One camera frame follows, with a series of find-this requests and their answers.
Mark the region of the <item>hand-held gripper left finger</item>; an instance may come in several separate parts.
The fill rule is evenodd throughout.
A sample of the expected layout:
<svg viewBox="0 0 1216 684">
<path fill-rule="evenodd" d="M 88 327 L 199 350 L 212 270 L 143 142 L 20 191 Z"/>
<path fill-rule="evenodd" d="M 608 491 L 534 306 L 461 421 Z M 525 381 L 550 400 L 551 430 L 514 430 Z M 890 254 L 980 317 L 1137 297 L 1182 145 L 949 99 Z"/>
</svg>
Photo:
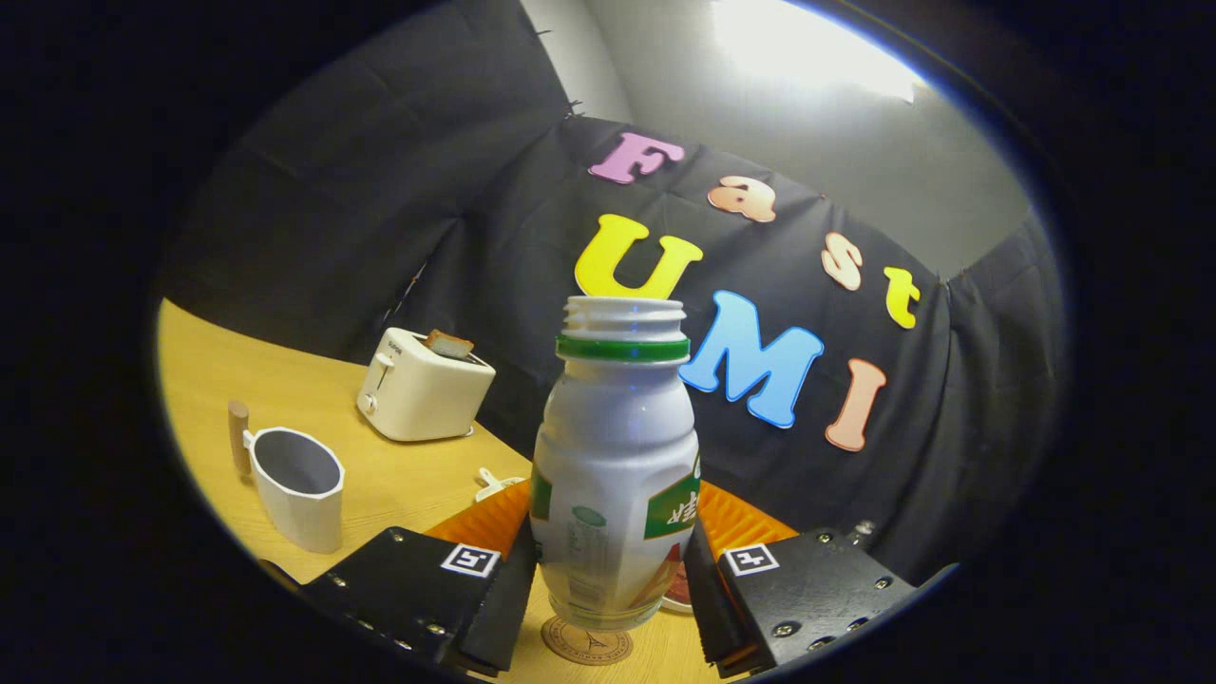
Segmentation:
<svg viewBox="0 0 1216 684">
<path fill-rule="evenodd" d="M 530 498 L 520 482 L 426 532 L 392 525 L 299 593 L 400 657 L 499 675 L 511 667 L 533 588 Z"/>
</svg>

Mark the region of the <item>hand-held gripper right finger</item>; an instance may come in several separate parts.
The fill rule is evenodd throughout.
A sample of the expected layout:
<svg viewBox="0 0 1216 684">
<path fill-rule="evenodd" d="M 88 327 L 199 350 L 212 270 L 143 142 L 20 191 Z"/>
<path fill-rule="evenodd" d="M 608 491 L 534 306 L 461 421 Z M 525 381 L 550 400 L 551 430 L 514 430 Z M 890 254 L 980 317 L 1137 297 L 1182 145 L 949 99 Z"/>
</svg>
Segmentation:
<svg viewBox="0 0 1216 684">
<path fill-rule="evenodd" d="M 916 595 L 846 533 L 796 532 L 708 482 L 696 509 L 683 566 L 705 661 L 724 678 L 838 654 Z"/>
</svg>

